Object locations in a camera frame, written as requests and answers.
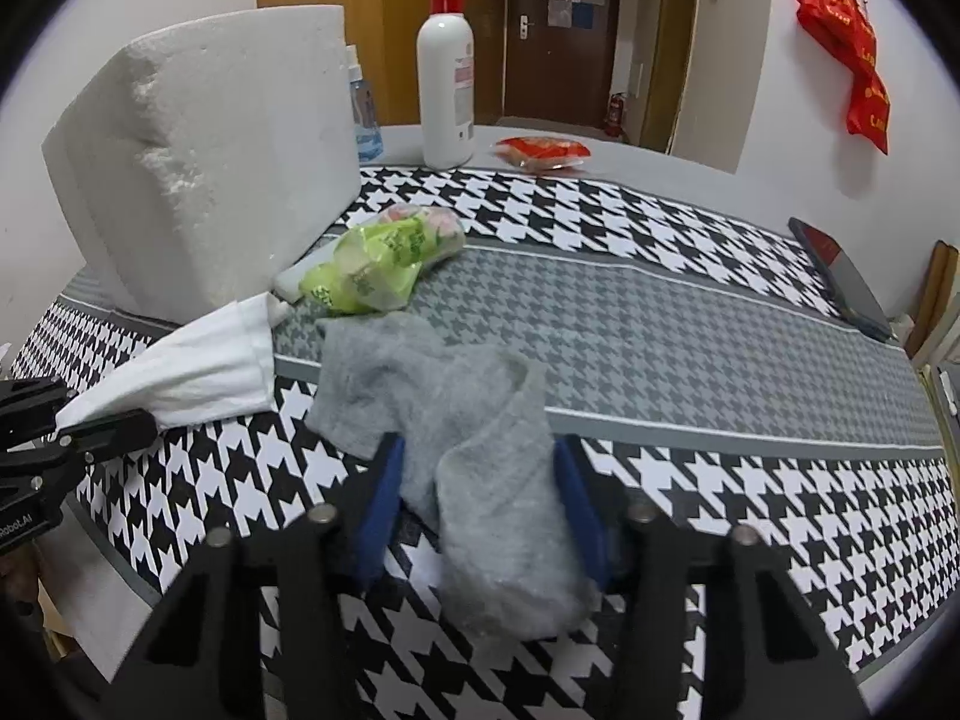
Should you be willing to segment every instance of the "white lotion bottle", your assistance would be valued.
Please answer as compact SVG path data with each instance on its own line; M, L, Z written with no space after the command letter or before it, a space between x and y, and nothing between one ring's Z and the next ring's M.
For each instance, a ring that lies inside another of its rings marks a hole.
M432 0L416 36L424 162L434 170L473 156L473 30L463 0Z

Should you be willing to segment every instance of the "plastic bag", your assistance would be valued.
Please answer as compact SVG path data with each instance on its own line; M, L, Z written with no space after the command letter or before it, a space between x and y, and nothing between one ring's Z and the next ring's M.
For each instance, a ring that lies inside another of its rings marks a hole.
M583 165L590 149L566 138L505 138L493 150L515 167L527 172L557 170L558 167Z
M396 311L410 300L421 271L462 250L466 236L446 208L395 205L347 230L333 259L301 280L301 293L337 314Z
M890 100L877 74L870 77L858 74L853 78L853 93L847 111L847 132L863 135L884 154L887 153L887 122L890 119Z
M877 35L856 0L797 0L797 20L834 59L853 71L847 132L888 153L890 98L877 75Z

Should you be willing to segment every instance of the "white towel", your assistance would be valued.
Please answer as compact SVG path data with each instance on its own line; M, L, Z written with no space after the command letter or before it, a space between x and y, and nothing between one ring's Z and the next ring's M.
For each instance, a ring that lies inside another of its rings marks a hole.
M70 401L56 429L131 409L160 430L276 410L270 331L289 308L263 293L190 322Z

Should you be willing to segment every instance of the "red plastic bag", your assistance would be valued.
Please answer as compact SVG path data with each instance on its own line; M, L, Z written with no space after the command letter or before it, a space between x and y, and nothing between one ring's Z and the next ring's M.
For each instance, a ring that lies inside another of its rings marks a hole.
M874 146L886 154L889 121L890 98L880 77L876 73L870 77L865 74L855 76L847 112L847 132L869 138Z
M589 148L565 138L505 138L494 150L511 165L529 172L583 165L590 156Z
M797 1L800 3L797 8L800 25L839 62L848 67L856 65L853 33L859 8L854 0Z
M890 98L877 75L877 35L856 0L797 0L797 20L833 58L853 71L847 132L888 153Z

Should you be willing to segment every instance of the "tablet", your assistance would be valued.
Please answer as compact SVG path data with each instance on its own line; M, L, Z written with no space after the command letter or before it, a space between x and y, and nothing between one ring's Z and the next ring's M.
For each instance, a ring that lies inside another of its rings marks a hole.
M893 331L880 303L837 241L798 218L791 218L789 227L827 282L840 316L877 341L891 338Z

